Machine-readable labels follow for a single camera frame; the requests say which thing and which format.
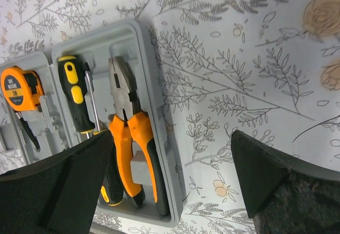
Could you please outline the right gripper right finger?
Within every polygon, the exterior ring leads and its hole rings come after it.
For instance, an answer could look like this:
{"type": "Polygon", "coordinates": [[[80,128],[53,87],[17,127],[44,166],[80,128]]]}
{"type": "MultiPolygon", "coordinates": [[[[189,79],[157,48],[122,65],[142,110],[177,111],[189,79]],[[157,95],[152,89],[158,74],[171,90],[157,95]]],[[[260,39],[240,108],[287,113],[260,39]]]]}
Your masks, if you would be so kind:
{"type": "Polygon", "coordinates": [[[232,133],[231,150],[256,233],[339,233],[339,172],[239,130],[232,133]]]}

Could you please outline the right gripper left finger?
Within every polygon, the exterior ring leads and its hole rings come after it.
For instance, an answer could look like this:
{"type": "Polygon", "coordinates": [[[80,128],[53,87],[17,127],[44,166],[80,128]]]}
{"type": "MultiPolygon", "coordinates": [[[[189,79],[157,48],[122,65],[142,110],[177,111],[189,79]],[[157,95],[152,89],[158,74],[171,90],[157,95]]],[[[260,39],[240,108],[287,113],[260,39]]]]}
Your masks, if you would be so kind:
{"type": "Polygon", "coordinates": [[[112,146],[103,131],[1,174],[1,233],[89,233],[112,146]]]}

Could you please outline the orange handled pliers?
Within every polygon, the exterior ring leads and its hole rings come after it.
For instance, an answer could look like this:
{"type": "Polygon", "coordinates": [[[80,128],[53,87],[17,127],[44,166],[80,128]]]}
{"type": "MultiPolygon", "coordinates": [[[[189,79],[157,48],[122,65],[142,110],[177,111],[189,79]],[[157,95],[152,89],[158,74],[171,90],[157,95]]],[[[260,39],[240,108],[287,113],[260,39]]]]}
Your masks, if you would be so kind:
{"type": "Polygon", "coordinates": [[[140,208],[144,200],[143,188],[133,181],[130,162],[132,143],[136,142],[146,159],[151,177],[156,209],[161,216],[169,215],[165,181],[158,158],[151,121],[142,110],[137,94],[137,83],[128,62],[121,56],[108,59],[110,90],[115,114],[109,124],[116,148],[118,172],[131,204],[140,208]]]}

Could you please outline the orange tape measure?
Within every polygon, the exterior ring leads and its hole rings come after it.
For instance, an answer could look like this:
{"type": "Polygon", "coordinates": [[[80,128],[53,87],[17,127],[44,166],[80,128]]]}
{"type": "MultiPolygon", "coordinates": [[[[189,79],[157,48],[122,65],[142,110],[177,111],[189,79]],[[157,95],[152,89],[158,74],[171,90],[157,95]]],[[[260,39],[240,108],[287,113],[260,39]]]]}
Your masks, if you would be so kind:
{"type": "Polygon", "coordinates": [[[38,139],[22,115],[22,112],[41,111],[40,97],[44,95],[44,90],[39,75],[18,66],[9,67],[1,73],[1,89],[36,150],[40,150],[38,139]]]}

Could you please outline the grey plastic tool case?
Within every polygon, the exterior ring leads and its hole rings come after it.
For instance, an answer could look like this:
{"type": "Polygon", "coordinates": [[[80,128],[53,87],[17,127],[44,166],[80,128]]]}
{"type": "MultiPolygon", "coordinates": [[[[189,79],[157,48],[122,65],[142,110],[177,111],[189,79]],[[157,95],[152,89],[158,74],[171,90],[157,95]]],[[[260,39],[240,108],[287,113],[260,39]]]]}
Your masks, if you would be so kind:
{"type": "Polygon", "coordinates": [[[122,56],[129,63],[137,79],[141,107],[149,114],[156,136],[157,152],[164,173],[170,214],[162,217],[156,211],[146,160],[142,157],[138,146],[133,148],[134,157],[131,168],[133,180],[141,184],[146,193],[142,209],[135,210],[127,201],[112,207],[102,200],[98,202],[99,209],[111,215],[143,223],[167,228],[176,226],[183,211],[182,190],[175,170],[174,151],[167,141],[163,117],[164,101],[157,62],[147,28],[134,20],[117,21],[59,43],[53,47],[51,58],[43,52],[35,51],[3,63],[2,70],[18,66],[23,70],[35,71],[40,77],[45,93],[41,104],[42,113],[27,112],[24,114],[24,119],[38,138],[40,150],[35,149],[9,105],[5,105],[1,115],[4,147],[19,149],[25,162],[30,164],[84,140],[84,136],[75,129],[57,75],[57,59],[67,54],[77,55],[89,64],[98,117],[104,124],[109,123],[109,118],[115,112],[114,100],[109,92],[108,59],[122,56]]]}

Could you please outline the black yellow phillips screwdriver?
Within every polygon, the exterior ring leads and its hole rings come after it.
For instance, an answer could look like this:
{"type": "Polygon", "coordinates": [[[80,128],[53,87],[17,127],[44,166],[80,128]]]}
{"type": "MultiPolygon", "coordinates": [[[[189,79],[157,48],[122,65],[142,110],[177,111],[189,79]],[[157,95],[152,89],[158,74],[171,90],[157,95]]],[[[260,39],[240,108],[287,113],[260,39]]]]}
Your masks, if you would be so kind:
{"type": "Polygon", "coordinates": [[[65,55],[58,58],[58,76],[78,133],[90,138],[95,124],[89,119],[85,95],[88,92],[86,71],[88,64],[79,56],[65,55]]]}

